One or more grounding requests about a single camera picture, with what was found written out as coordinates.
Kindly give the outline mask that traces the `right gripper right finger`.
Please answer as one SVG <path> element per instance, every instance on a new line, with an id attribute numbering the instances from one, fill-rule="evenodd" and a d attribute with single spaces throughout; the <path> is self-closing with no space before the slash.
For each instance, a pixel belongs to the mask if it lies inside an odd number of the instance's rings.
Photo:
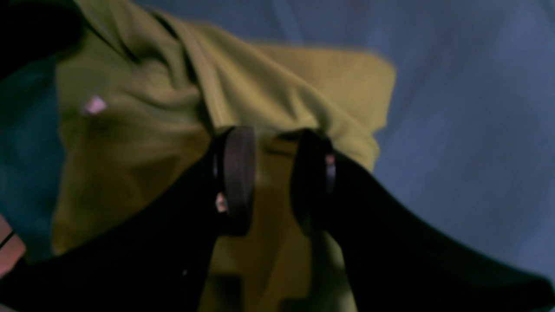
<path id="1" fill-rule="evenodd" d="M 542 276 L 501 264 L 450 239 L 400 204 L 372 174 L 303 130 L 291 206 L 307 233 L 339 244 L 360 312 L 549 312 Z"/>

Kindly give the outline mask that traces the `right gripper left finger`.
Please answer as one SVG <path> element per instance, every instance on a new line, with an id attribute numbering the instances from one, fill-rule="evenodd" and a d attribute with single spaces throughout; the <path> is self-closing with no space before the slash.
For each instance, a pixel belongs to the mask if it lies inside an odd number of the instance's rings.
<path id="1" fill-rule="evenodd" d="M 16 312 L 194 312 L 218 236 L 252 221 L 255 132 L 232 127 L 144 210 L 107 233 L 1 279 Z"/>

